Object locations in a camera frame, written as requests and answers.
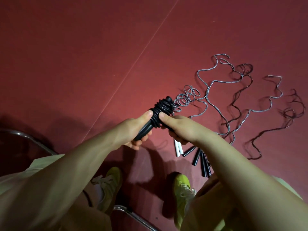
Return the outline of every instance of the beige pants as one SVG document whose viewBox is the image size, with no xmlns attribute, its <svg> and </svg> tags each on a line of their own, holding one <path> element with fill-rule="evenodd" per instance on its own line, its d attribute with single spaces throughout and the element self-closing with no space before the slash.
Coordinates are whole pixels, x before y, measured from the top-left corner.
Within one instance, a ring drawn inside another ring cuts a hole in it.
<svg viewBox="0 0 308 231">
<path fill-rule="evenodd" d="M 25 171 L 1 177 L 0 194 L 6 192 L 24 178 L 30 177 L 62 156 L 55 155 L 36 159 Z M 279 178 L 275 179 L 298 195 L 285 181 Z M 89 183 L 85 191 L 89 194 L 95 206 L 98 198 L 94 187 Z M 239 214 L 228 191 L 222 186 L 214 174 L 206 181 L 191 202 L 183 220 L 181 231 L 248 230 L 248 227 L 249 224 Z M 67 214 L 64 215 L 59 224 L 52 228 L 52 230 L 111 231 L 111 222 L 107 214 L 89 207 L 85 195 L 81 193 Z"/>
</svg>

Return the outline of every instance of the person's right hand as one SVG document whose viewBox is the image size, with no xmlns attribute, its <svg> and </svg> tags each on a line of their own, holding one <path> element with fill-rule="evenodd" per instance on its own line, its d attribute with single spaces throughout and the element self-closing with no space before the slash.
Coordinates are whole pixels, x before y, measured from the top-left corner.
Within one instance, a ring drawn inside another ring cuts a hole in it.
<svg viewBox="0 0 308 231">
<path fill-rule="evenodd" d="M 181 142 L 182 145 L 191 142 L 193 145 L 198 146 L 198 142 L 202 141 L 206 135 L 216 135 L 208 128 L 187 117 L 179 115 L 168 116 L 165 113 L 160 112 L 159 118 L 163 123 L 174 130 L 174 132 L 169 130 L 169 135 L 175 138 L 176 141 Z"/>
</svg>

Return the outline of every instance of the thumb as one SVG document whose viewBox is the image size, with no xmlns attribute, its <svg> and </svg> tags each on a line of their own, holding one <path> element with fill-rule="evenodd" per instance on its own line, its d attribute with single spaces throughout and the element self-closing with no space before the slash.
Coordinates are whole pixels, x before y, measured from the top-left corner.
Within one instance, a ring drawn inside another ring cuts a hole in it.
<svg viewBox="0 0 308 231">
<path fill-rule="evenodd" d="M 153 111 L 152 110 L 148 110 L 143 115 L 138 117 L 136 119 L 138 128 L 139 129 L 142 128 L 151 119 L 152 115 L 153 115 Z"/>
<path fill-rule="evenodd" d="M 172 129 L 176 128 L 176 119 L 172 118 L 171 116 L 168 116 L 167 114 L 163 112 L 160 112 L 158 117 L 167 126 L 171 127 Z"/>
</svg>

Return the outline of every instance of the red floor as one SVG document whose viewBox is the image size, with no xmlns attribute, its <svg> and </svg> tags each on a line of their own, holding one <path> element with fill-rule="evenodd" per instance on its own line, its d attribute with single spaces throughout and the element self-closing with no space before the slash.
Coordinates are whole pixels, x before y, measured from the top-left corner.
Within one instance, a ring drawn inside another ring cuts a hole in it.
<svg viewBox="0 0 308 231">
<path fill-rule="evenodd" d="M 159 99 L 176 97 L 184 85 L 200 90 L 194 74 L 212 67 L 210 57 L 227 53 L 234 65 L 251 63 L 253 85 L 238 100 L 241 109 L 266 107 L 259 100 L 274 95 L 275 85 L 262 78 L 281 75 L 281 89 L 295 88 L 308 103 L 307 0 L 6 0 L 0 20 L 0 125 L 26 131 L 64 153 L 85 138 L 126 118 L 137 117 Z M 202 73 L 209 82 L 228 80 L 229 68 Z M 215 84 L 209 98 L 226 117 L 227 105 L 242 84 Z M 260 131 L 281 126 L 278 109 L 253 113 L 236 133 L 243 144 Z M 182 115 L 198 113 L 183 108 Z M 195 119 L 218 131 L 220 117 L 210 107 Z M 286 130 L 266 133 L 256 144 L 263 158 L 253 161 L 265 172 L 287 181 L 307 201 L 307 115 Z M 4 143 L 0 149 L 28 152 Z M 4 152 L 6 165 L 29 164 Z M 206 181 L 193 154 L 175 157 L 167 131 L 154 130 L 140 151 L 111 153 L 100 171 L 119 166 L 126 181 L 119 203 L 129 205 L 159 229 L 175 230 L 166 177 L 185 173 L 199 189 Z M 129 217 L 114 230 L 144 230 Z"/>
</svg>

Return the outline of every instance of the hand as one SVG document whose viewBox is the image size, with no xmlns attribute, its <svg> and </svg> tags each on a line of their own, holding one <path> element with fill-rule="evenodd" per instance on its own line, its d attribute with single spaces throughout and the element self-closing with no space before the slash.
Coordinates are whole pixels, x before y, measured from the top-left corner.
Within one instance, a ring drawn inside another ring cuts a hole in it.
<svg viewBox="0 0 308 231">
<path fill-rule="evenodd" d="M 214 133 L 187 117 L 179 115 L 168 116 L 163 112 L 160 112 L 158 116 L 163 123 L 174 130 L 174 132 L 169 131 L 169 135 L 175 138 L 176 141 L 181 142 L 182 145 L 191 142 L 193 145 L 198 146 L 198 142 L 202 140 L 202 136 Z"/>
<path fill-rule="evenodd" d="M 122 121 L 110 130 L 115 133 L 115 148 L 117 149 L 121 145 L 126 145 L 134 150 L 139 150 L 139 146 L 148 139 L 152 131 L 148 132 L 141 140 L 134 141 L 133 139 L 137 136 L 139 130 L 151 119 L 152 115 L 152 110 L 149 110 L 136 119 L 131 118 Z"/>
</svg>

